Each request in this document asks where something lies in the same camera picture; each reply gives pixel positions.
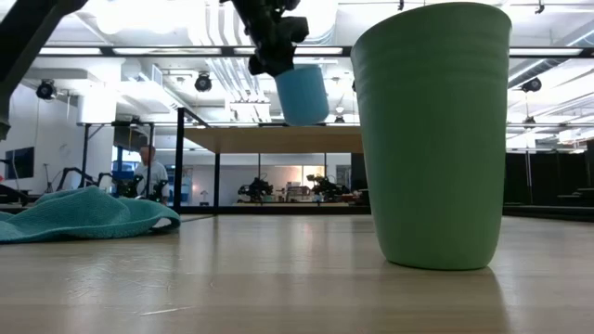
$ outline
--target towel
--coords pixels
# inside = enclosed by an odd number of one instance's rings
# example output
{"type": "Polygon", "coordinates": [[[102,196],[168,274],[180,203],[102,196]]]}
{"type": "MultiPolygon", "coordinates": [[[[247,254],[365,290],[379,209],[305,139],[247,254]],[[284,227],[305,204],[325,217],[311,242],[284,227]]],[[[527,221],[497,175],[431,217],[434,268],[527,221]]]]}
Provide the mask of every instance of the towel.
{"type": "Polygon", "coordinates": [[[173,210],[150,200],[115,199],[96,186],[59,191],[19,214],[0,212],[0,243],[58,238],[129,238],[180,226],[173,210]],[[161,218],[169,225],[153,228],[161,218]]]}

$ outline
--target person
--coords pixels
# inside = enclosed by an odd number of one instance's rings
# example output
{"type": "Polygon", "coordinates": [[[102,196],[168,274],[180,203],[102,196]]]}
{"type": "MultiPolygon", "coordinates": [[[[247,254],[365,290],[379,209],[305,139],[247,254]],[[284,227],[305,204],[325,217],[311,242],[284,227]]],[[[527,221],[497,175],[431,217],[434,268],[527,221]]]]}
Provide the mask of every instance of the person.
{"type": "MultiPolygon", "coordinates": [[[[142,163],[138,164],[136,170],[134,171],[134,175],[142,175],[142,180],[138,183],[136,187],[136,191],[139,196],[145,196],[145,189],[147,186],[147,175],[149,172],[149,165],[150,165],[150,187],[148,188],[148,193],[152,194],[154,192],[154,187],[160,181],[167,181],[169,177],[167,176],[167,170],[165,170],[165,166],[160,164],[155,159],[155,147],[146,145],[140,148],[140,159],[142,163]]],[[[169,185],[165,185],[162,189],[161,193],[161,203],[163,205],[167,205],[167,200],[169,198],[169,185]]]]}

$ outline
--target blue cup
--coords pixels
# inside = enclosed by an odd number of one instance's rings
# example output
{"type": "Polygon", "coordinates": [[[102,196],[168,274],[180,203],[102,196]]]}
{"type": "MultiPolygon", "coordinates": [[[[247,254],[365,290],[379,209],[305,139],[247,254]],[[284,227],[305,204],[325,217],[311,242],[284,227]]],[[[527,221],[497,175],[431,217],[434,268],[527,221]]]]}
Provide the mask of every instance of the blue cup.
{"type": "Polygon", "coordinates": [[[326,120],[328,99],[322,70],[308,66],[286,71],[275,78],[285,122],[292,126],[313,125],[326,120]]]}

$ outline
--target computer screen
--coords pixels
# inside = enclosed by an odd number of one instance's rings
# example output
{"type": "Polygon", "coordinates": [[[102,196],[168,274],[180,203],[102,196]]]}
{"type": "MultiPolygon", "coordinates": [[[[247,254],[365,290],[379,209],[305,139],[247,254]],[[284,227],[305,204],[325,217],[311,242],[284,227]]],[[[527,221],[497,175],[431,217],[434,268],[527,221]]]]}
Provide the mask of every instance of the computer screen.
{"type": "Polygon", "coordinates": [[[14,180],[19,176],[19,179],[33,177],[35,170],[35,148],[21,148],[6,152],[5,164],[5,179],[14,180]],[[17,172],[13,170],[12,159],[14,157],[14,165],[17,172]]]}

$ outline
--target green cup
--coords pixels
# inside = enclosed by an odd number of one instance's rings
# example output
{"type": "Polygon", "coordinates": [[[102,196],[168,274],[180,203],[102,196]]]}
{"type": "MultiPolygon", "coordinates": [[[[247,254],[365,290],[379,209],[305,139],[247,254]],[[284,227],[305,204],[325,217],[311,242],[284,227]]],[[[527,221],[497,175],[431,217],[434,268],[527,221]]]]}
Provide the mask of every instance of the green cup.
{"type": "Polygon", "coordinates": [[[390,262],[466,270],[491,261],[510,30],[493,6],[448,3],[380,22],[353,47],[371,210],[390,262]]]}

